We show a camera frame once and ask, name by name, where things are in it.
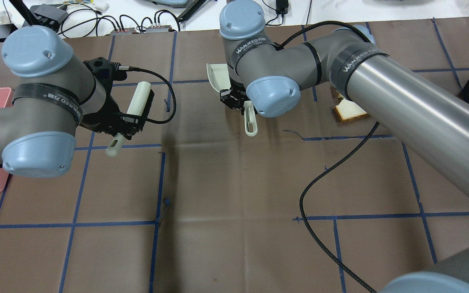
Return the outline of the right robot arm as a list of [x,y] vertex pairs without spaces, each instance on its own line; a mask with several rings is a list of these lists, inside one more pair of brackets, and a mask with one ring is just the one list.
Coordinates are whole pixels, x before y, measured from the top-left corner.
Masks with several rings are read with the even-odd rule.
[[233,85],[253,102],[250,109],[272,118],[294,108],[301,91],[330,82],[376,119],[368,135],[344,158],[318,175],[303,190],[301,218],[318,246],[350,277],[373,293],[320,241],[305,215],[305,195],[329,172],[356,153],[379,124],[409,145],[421,158],[469,197],[469,104],[391,60],[352,25],[326,21],[308,26],[337,25],[329,35],[292,48],[268,37],[262,7],[253,0],[232,0],[219,15],[219,31]]

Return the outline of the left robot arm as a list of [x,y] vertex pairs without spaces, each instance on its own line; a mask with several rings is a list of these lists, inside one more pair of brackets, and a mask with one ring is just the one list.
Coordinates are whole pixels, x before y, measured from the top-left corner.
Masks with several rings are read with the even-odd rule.
[[127,78],[121,65],[82,61],[56,32],[26,26],[11,33],[1,56],[19,83],[12,106],[0,108],[0,164],[12,175],[52,178],[71,167],[82,126],[130,140],[142,131],[140,114],[123,113],[112,83]]

